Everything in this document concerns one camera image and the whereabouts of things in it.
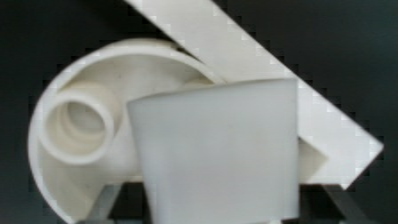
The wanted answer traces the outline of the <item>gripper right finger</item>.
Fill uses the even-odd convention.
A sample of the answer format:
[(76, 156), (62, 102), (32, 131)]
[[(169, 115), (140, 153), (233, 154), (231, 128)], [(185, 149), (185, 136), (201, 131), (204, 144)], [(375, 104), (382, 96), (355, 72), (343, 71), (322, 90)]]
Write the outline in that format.
[(373, 224), (339, 185), (300, 186), (300, 224)]

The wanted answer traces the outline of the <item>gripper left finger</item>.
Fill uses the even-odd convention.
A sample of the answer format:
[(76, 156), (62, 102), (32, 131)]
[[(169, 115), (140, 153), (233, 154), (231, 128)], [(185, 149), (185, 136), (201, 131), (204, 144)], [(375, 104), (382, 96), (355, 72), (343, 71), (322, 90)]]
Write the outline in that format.
[(101, 189), (94, 205), (87, 217), (76, 224), (117, 224), (116, 219), (110, 217), (112, 209), (121, 193), (121, 185), (107, 185)]

